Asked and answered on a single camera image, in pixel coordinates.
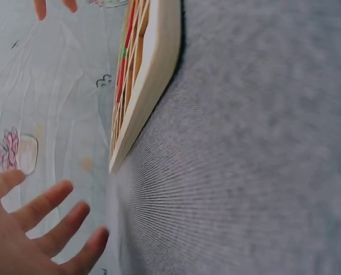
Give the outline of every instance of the finger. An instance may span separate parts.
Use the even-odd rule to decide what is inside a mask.
[[[34,0],[34,8],[39,21],[42,21],[46,16],[45,0]]]
[[[72,183],[64,180],[19,210],[12,212],[11,215],[19,223],[21,229],[27,232],[36,227],[45,216],[60,205],[72,190]]]
[[[89,274],[104,252],[108,237],[109,232],[106,228],[97,229],[82,250],[70,261],[61,265],[62,271],[69,275]]]
[[[25,180],[20,170],[7,170],[0,173],[0,199],[6,196],[15,186]]]
[[[56,227],[35,239],[35,243],[49,258],[53,258],[78,231],[89,212],[90,207],[84,202],[79,202]]]
[[[76,0],[62,0],[63,5],[65,5],[71,13],[75,13],[77,11]]]

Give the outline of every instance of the pink flower print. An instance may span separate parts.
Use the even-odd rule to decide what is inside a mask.
[[[19,138],[17,130],[5,131],[3,140],[0,142],[0,166],[4,171],[17,169],[16,156],[18,153]]]

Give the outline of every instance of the hand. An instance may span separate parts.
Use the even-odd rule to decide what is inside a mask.
[[[42,21],[46,16],[46,0],[34,0],[35,12],[39,21]],[[77,11],[76,0],[62,0],[62,3],[70,10],[71,13]]]
[[[7,213],[1,198],[22,183],[25,175],[19,170],[0,173],[0,275],[78,275],[89,274],[102,255],[109,232],[99,228],[83,249],[70,261],[57,265],[57,255],[78,231],[89,213],[89,206],[78,203],[50,232],[29,239],[26,232],[34,228],[72,191],[72,184],[63,181],[15,212]]]

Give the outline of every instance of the wooden frame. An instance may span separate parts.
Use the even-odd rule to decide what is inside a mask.
[[[116,172],[164,92],[181,47],[181,0],[131,0],[124,19],[111,129]]]

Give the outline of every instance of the gray fabric surface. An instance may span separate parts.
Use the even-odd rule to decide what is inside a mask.
[[[111,176],[123,274],[341,275],[341,1],[184,9],[179,71]]]

